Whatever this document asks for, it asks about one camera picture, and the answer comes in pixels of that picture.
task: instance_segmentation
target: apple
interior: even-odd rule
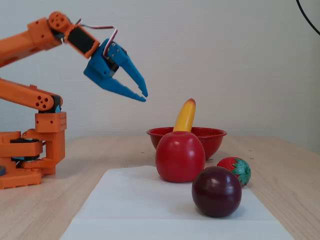
[[[237,176],[221,166],[205,168],[193,181],[191,192],[198,209],[214,218],[231,215],[238,209],[242,198]]]
[[[205,164],[204,147],[196,135],[188,131],[167,133],[156,148],[157,172],[168,182],[192,182]]]

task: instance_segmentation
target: white paper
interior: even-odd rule
[[[191,189],[191,183],[161,180],[153,166],[110,169],[61,239],[293,240],[248,188],[225,218],[201,214]]]

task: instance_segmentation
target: red bowl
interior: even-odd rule
[[[173,129],[173,127],[158,127],[149,129],[146,133],[150,135],[151,142],[154,148],[157,149],[160,139],[165,134],[171,133]],[[196,135],[202,143],[206,160],[217,152],[220,148],[223,137],[227,135],[226,131],[208,127],[192,127],[191,132]]]

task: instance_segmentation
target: black cable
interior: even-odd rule
[[[305,14],[304,10],[302,9],[299,0],[296,0],[296,3],[298,4],[298,7],[302,13],[302,15],[304,16],[305,20],[310,24],[310,26],[316,31],[317,34],[320,35],[320,31],[318,31],[318,29],[316,29],[316,27],[312,24],[312,22],[309,20],[309,18],[307,17],[307,15]]]

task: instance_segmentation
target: yellow banana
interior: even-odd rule
[[[196,113],[196,101],[193,98],[187,100],[175,120],[173,132],[185,131],[191,132],[192,124],[194,123]]]

